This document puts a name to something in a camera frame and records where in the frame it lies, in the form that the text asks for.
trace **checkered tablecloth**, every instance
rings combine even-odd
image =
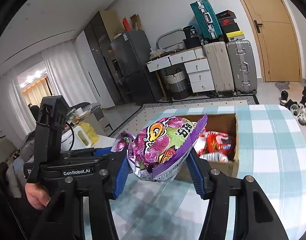
[[[277,105],[219,106],[168,109],[163,117],[185,114],[236,113],[239,132],[238,178],[252,175],[268,196],[290,240],[306,230],[306,143],[297,121]],[[234,230],[235,197],[230,197],[226,239]],[[199,238],[208,201],[193,184],[174,180],[146,182],[128,176],[123,194],[111,201],[120,239]]]

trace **teal suitcase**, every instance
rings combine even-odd
[[[223,41],[223,33],[220,24],[209,1],[196,1],[190,5],[204,38],[207,40],[219,39],[219,41]]]

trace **yellow plastic bag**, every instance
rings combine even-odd
[[[80,122],[78,125],[83,129],[88,138],[91,140],[92,145],[99,140],[99,137],[96,134],[94,128],[89,123]]]

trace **drawer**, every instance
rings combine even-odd
[[[191,83],[193,93],[214,90],[213,80]]]
[[[211,82],[213,82],[210,70],[204,70],[204,71],[189,73],[189,78],[190,78],[191,83],[200,82],[200,81],[211,81]]]
[[[150,72],[156,71],[161,68],[169,67],[171,65],[168,57],[158,58],[147,64]]]
[[[210,69],[207,58],[184,63],[187,73]]]
[[[193,49],[170,56],[170,61],[172,65],[183,63],[193,59],[196,59]]]
[[[203,54],[203,49],[202,49],[202,48],[200,48],[200,49],[195,49],[194,52],[195,52],[196,58],[205,57],[204,54]]]

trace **desk leg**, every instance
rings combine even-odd
[[[158,83],[160,84],[160,87],[161,87],[161,89],[162,89],[162,93],[163,93],[163,98],[162,98],[162,100],[163,100],[163,101],[166,101],[166,100],[167,100],[167,96],[166,96],[166,93],[165,93],[165,90],[164,90],[162,81],[161,81],[161,79],[160,79],[160,76],[159,76],[159,74],[158,74],[157,71],[155,71],[155,74],[156,74],[156,77],[157,77],[157,81],[158,81]]]

